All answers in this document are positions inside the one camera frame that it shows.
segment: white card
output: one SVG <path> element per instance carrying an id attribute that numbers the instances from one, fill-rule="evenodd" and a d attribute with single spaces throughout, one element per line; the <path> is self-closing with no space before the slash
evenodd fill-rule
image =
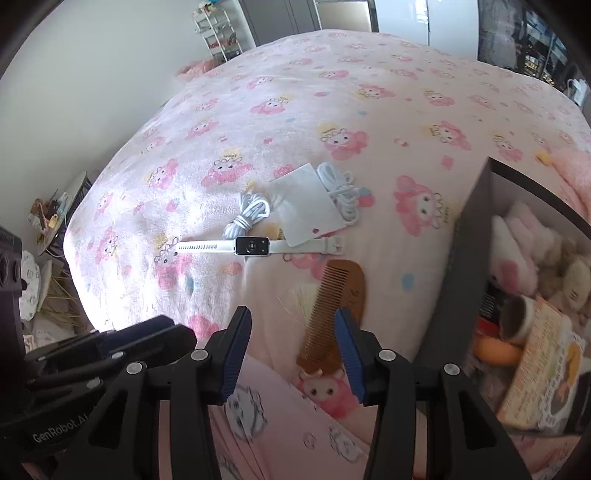
<path id="1" fill-rule="evenodd" d="M 309 163 L 270 182 L 267 195 L 290 247 L 347 226 Z"/>

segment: wooden comb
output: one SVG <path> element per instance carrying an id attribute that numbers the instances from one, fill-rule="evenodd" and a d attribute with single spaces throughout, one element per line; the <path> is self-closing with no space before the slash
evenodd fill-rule
<path id="1" fill-rule="evenodd" d="M 308 374 L 332 375 L 343 361 L 335 338 L 335 312 L 347 307 L 359 325 L 365 307 L 365 276 L 351 260 L 329 260 L 296 363 Z"/>

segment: white watch strap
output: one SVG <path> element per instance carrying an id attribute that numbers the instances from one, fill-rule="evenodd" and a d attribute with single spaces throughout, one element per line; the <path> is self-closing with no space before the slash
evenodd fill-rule
<path id="1" fill-rule="evenodd" d="M 178 242 L 177 252 L 199 252 L 199 253 L 234 253 L 235 240 L 199 240 L 196 242 Z"/>
<path id="2" fill-rule="evenodd" d="M 341 236 L 330 238 L 315 238 L 296 247 L 290 247 L 285 240 L 271 240 L 270 254 L 325 254 L 342 255 L 345 249 L 345 239 Z"/>

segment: pink bedspread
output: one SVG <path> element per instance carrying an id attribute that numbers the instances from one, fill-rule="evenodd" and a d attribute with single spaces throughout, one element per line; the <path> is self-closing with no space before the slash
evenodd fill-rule
<path id="1" fill-rule="evenodd" d="M 174 255 L 174 244 L 221 238 L 239 213 L 240 192 L 333 160 L 361 187 L 361 221 L 341 234 L 345 258 L 366 275 L 363 326 L 412 358 L 437 299 L 454 218 L 487 157 L 586 216 L 535 153 L 589 142 L 576 105 L 539 80 L 391 35 L 288 37 L 190 82 L 134 135 L 74 214 L 66 257 L 96 328 L 166 314 L 204 339 L 244 304 L 254 319 L 251 355 L 297 378 L 304 325 L 294 289 L 317 284 L 327 258 L 244 263 L 231 254 Z M 349 413 L 344 380 L 299 383 L 307 393 L 339 392 L 339 401 L 330 393 L 317 401 L 333 416 Z"/>

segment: metal bolt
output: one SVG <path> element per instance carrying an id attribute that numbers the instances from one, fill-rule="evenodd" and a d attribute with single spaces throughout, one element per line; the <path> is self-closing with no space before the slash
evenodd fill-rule
<path id="1" fill-rule="evenodd" d="M 384 350 L 380 350 L 378 356 L 382 360 L 386 360 L 387 362 L 391 362 L 396 358 L 396 354 L 392 350 L 388 350 L 387 348 L 385 348 Z"/>
<path id="2" fill-rule="evenodd" d="M 455 377 L 458 373 L 460 373 L 460 367 L 456 364 L 446 364 L 446 366 L 443 367 L 443 371 L 448 375 Z"/>
<path id="3" fill-rule="evenodd" d="M 100 385 L 100 378 L 96 377 L 93 378 L 92 380 L 89 380 L 88 383 L 86 384 L 86 388 L 88 388 L 89 390 L 92 390 L 93 388 L 96 388 Z"/>
<path id="4" fill-rule="evenodd" d="M 191 353 L 191 358 L 196 362 L 199 362 L 200 360 L 205 360 L 208 355 L 209 353 L 207 353 L 207 350 L 200 348 L 198 350 L 194 350 L 193 353 Z"/>
<path id="5" fill-rule="evenodd" d="M 135 375 L 135 374 L 140 373 L 142 371 L 142 368 L 143 368 L 142 364 L 140 364 L 139 362 L 133 362 L 125 368 L 125 371 L 129 375 Z"/>

